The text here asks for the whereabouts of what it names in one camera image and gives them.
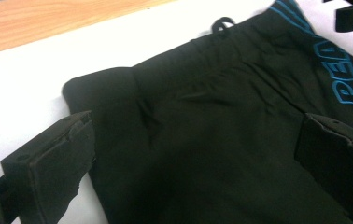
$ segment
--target white table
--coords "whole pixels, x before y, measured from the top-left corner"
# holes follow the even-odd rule
[[[337,34],[332,29],[334,10],[348,3],[297,2],[320,35],[353,54],[353,33]],[[220,17],[241,22],[272,3],[273,0],[179,0],[1,51],[0,160],[69,115],[61,95],[63,84],[69,79],[109,67],[133,66],[209,34],[212,23]],[[60,223],[106,223],[87,176]]]

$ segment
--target black shorts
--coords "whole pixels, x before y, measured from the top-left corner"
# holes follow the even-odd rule
[[[91,110],[110,223],[351,223],[297,162],[304,113],[353,127],[353,57],[293,1],[64,86]]]

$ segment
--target printed lettering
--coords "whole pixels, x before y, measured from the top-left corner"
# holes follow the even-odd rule
[[[343,81],[333,82],[333,91],[342,104],[353,105],[353,88]]]
[[[328,40],[317,43],[314,46],[314,52],[321,58],[334,59],[337,61],[349,60],[348,54],[344,50]]]
[[[353,81],[353,65],[350,61],[322,64],[331,74],[331,78],[341,81]]]

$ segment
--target black strap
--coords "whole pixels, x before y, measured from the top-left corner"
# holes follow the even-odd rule
[[[235,25],[235,22],[229,17],[222,17],[212,25],[212,33],[218,34],[220,37],[226,37],[229,34],[229,30],[225,23]]]

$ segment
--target blue stripe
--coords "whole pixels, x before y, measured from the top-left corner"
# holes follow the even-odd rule
[[[310,30],[307,30],[305,28],[303,28],[301,25],[297,24],[296,22],[294,22],[290,17],[288,17],[287,15],[284,14],[284,12],[278,10],[275,7],[269,7],[269,9],[273,10],[274,12],[278,13],[281,17],[283,17],[285,20],[287,20],[290,24],[296,26],[297,28],[303,30],[304,32],[310,34],[310,35],[314,35]]]

